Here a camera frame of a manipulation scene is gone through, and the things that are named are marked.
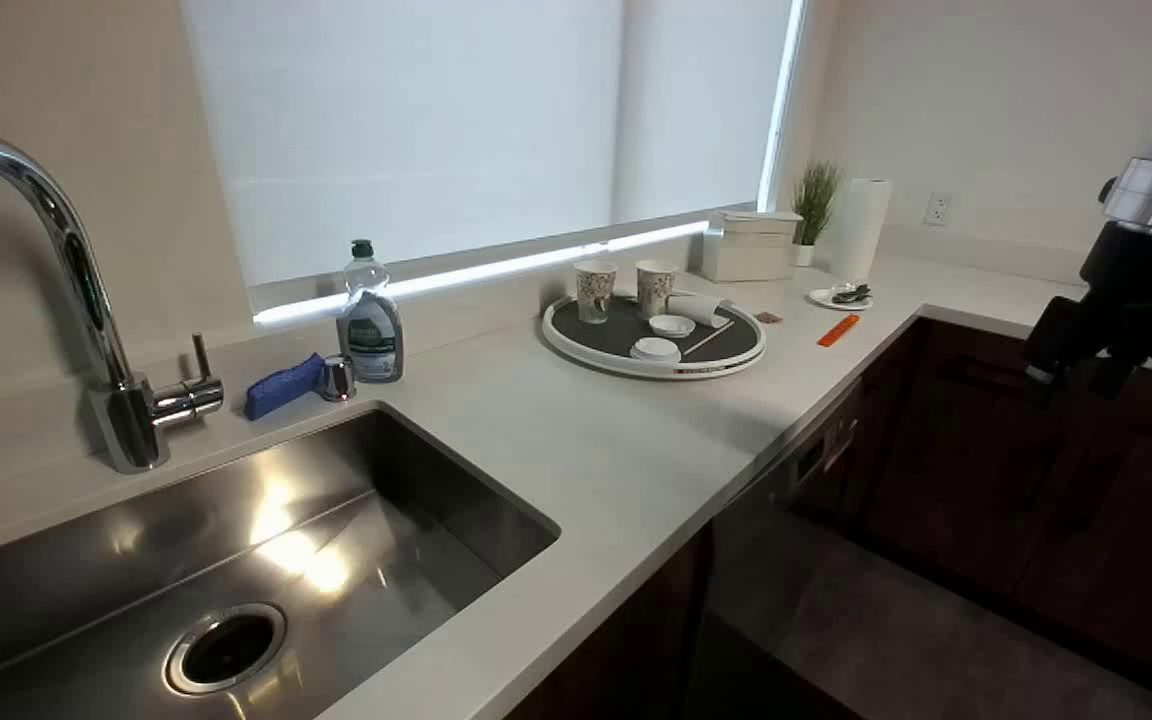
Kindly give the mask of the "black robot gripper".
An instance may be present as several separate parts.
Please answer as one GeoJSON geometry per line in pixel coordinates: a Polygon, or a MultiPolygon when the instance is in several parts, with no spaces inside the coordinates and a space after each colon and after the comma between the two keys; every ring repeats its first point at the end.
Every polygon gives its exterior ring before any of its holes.
{"type": "Polygon", "coordinates": [[[1053,298],[1024,346],[1036,396],[1089,386],[1118,396],[1152,359],[1152,160],[1134,160],[1101,188],[1109,214],[1082,264],[1089,292],[1053,298]]]}

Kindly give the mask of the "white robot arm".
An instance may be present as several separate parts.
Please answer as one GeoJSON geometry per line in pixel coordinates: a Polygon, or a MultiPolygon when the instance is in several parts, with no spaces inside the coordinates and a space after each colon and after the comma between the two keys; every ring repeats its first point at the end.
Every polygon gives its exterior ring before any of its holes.
{"type": "Polygon", "coordinates": [[[1053,298],[1024,346],[1024,378],[1039,391],[1083,378],[1114,396],[1152,359],[1152,137],[1101,205],[1109,222],[1082,264],[1089,292],[1053,298]]]}

